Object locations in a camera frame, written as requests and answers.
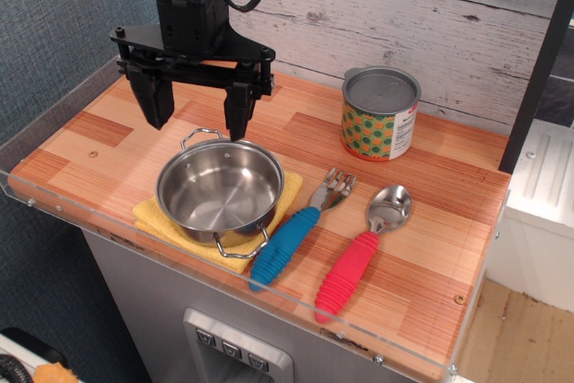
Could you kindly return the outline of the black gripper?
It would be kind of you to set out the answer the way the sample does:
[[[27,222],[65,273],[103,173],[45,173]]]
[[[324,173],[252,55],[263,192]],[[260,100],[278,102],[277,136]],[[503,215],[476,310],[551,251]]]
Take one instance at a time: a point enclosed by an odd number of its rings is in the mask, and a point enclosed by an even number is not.
[[[274,87],[274,51],[239,35],[226,0],[156,0],[157,24],[117,26],[119,68],[146,121],[156,129],[174,112],[172,83],[224,89],[232,141],[245,137],[259,95]]]

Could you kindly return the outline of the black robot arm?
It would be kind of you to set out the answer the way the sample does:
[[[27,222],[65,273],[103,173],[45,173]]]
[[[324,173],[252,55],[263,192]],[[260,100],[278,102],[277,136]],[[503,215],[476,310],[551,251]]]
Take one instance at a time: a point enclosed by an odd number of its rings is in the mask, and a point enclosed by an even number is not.
[[[229,10],[252,11],[261,0],[156,0],[154,25],[117,26],[119,71],[147,122],[161,129],[175,109],[173,83],[224,89],[225,124],[232,141],[244,138],[256,102],[273,91],[274,51],[239,35]]]

